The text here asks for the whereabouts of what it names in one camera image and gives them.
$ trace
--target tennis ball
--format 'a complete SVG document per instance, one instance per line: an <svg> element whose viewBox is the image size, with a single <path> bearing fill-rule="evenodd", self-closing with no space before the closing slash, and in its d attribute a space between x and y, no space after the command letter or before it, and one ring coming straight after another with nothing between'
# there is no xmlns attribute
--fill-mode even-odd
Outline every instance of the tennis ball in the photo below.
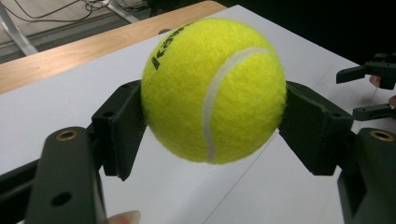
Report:
<svg viewBox="0 0 396 224"><path fill-rule="evenodd" d="M279 125L286 81L276 51L252 27L202 19L168 34L142 77L145 120L180 158L242 159Z"/></svg>

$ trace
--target white table surface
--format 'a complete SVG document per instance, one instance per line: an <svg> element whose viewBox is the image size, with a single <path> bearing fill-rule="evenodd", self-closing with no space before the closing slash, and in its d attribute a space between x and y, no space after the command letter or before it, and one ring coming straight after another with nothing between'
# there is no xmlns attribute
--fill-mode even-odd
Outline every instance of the white table surface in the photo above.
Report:
<svg viewBox="0 0 396 224"><path fill-rule="evenodd" d="M240 7L212 17L254 26L276 48L287 80L304 84L348 113L384 104L394 93L366 79L335 84L335 74L356 66ZM0 95L0 174L40 157L46 137L70 126L87 127L92 114L120 85L141 78L159 35L57 76ZM396 133L395 120L355 122ZM334 176L313 176L275 134L252 156L226 165L193 163L164 149L147 129L131 176L102 174L109 216L142 212L142 224L343 223Z"/></svg>

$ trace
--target wooden surface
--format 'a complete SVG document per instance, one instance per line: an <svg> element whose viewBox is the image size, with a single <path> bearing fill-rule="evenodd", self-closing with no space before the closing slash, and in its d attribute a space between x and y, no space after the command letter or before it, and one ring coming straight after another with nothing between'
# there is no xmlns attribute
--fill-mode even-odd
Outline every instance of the wooden surface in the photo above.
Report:
<svg viewBox="0 0 396 224"><path fill-rule="evenodd" d="M204 1L55 49L0 64L0 94L123 49L153 37L163 29L177 28L225 8L217 2Z"/></svg>

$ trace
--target black cable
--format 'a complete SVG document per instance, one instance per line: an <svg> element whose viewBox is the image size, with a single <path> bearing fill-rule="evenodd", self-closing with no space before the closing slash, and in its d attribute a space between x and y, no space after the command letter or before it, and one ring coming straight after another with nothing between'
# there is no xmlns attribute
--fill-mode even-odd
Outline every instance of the black cable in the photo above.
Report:
<svg viewBox="0 0 396 224"><path fill-rule="evenodd" d="M7 8L6 6L4 6L4 8L5 8L9 13L11 13L11 14L14 15L16 18L18 18L18 19L20 19L20 20L22 20L22 21L31 21L31 22L39 22L39 21L75 22L75 21L83 21L83 20L87 19L88 17L91 16L91 14L92 14L94 11L97 11L97 10L103 8L103 7L106 7L106 6L109 4L109 1L108 1L107 4L105 4L105 5L100 4L101 6L98 7L98 6L95 5L95 3L97 3L97 2L102 2L102 1L100 1L100 0L94 0L94 1L89 1L89 0L77 0L77 1L75 1L75 2L73 2L73 3L71 3L71 4L68 4L68 5L64 6L64 7L58 8L58 9L56 9L56 10L50 12L50 13L47 13L47 14L45 14L45 15L43 15L43 16L39 16L38 18L43 18L43 17L46 17L46 16L48 16L48 15L51 15L51 14L53 14L54 12L57 12L57 11L59 11L59 10L62 10L62 9L64 9L65 7L70 7L71 5L73 5L73 4L75 4L76 2L79 2L79 1L85 2L85 9L88 10L89 13L88 13L86 16L80 18L80 19L77 19L77 20L70 20L70 21L68 21L68 20L64 20L64 21L62 21L62 20L33 20L33 21L32 21L32 20L26 20L26 19L24 19L24 18L18 16L17 14L15 14L13 11L11 11L11 10L10 10L9 8ZM28 14L26 13L26 11L25 11L20 5L19 5L19 7L21 8L21 10L22 10L27 16L30 17L30 15L28 15Z"/></svg>
<svg viewBox="0 0 396 224"><path fill-rule="evenodd" d="M42 15L42 16L37 16L37 17L34 17L34 16L29 15L29 13L27 13L27 12L23 9L23 7L22 7L21 4L18 2L18 0L15 0L15 3L16 3L16 4L18 5L18 7L22 10L22 12L24 12L24 14L25 14L26 16L28 16L29 18L32 18L32 19L40 19L40 18L47 17L47 16L49 16L49 15L51 15L51 14L57 12L57 11L60 11L60 10L64 9L64 8L70 7L71 5L73 5L73 4L75 4L75 3L79 2L79 1L80 1L80 0L76 0L76 1L74 1L74 2L72 2L72 3L70 3L70 4L65 5L64 7L60 7L60 8L55 9L55 10L53 10L53 11L47 13L47 14L44 14L44 15Z"/></svg>

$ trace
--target floor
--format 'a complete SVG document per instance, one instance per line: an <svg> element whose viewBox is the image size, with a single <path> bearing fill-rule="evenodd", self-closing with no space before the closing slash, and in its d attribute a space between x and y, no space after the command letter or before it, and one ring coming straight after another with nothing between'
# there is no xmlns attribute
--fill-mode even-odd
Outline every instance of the floor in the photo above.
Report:
<svg viewBox="0 0 396 224"><path fill-rule="evenodd" d="M1 0L15 14L29 19L16 4L20 3L31 16L49 13L59 7L66 6L74 0ZM113 3L126 3L140 6L140 0L111 0ZM162 13L177 7L183 7L201 0L143 0L156 3ZM71 6L59 10L40 20L79 20L86 16L87 2L97 0L79 0ZM376 53L396 52L396 32L393 32L393 7L383 4L358 5L352 1L333 0L318 2L316 0L218 0L226 7L241 5L262 17L300 35L325 49L333 51L352 62L363 64L370 61ZM127 12L139 20L151 16L150 9L139 12ZM90 17L75 22L21 21L10 16L21 32L28 36L32 44L39 50L45 50L78 39L99 34L129 23L107 7L92 12ZM0 30L0 63L23 57L24 54Z"/></svg>
<svg viewBox="0 0 396 224"><path fill-rule="evenodd" d="M122 6L142 6L140 0L112 0ZM107 5L108 0L2 0L9 17L20 32L38 50L55 48L91 35L130 23ZM150 8L126 8L122 13L136 21L150 16ZM0 26L0 63L24 57L25 54Z"/></svg>

